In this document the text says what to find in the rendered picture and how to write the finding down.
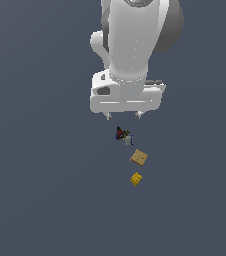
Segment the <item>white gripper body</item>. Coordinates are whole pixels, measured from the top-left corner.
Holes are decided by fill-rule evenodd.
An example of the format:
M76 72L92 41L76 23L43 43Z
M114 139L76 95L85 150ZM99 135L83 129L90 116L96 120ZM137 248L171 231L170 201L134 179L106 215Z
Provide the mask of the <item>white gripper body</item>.
M166 85L161 80L146 80L143 91L134 95L134 88L121 96L122 86L110 78L109 71L92 77L90 110L94 113L156 110L161 104Z

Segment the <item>dark red toy figure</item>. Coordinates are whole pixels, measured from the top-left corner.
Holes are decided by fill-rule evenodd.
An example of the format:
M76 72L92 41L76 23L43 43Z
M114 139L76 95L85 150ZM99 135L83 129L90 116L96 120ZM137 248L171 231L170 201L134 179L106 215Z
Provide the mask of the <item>dark red toy figure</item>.
M117 140L124 140L129 134L130 134L130 132L128 130L123 130L122 128L117 127L117 132L115 133L115 138Z

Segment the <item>tan square cracker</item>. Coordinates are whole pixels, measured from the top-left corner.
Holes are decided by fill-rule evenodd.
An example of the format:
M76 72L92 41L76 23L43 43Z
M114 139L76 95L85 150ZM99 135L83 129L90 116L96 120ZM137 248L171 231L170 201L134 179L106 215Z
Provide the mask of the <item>tan square cracker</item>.
M146 153L136 149L130 158L130 161L138 164L139 166L143 166L147 158L148 155Z

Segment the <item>yellow cheese block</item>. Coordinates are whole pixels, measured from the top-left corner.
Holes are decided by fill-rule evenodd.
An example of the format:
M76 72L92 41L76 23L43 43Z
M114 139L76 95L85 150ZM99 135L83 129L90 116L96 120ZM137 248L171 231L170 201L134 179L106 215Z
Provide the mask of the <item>yellow cheese block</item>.
M139 173L134 173L130 179L130 182L134 185L138 185L142 180L142 176Z

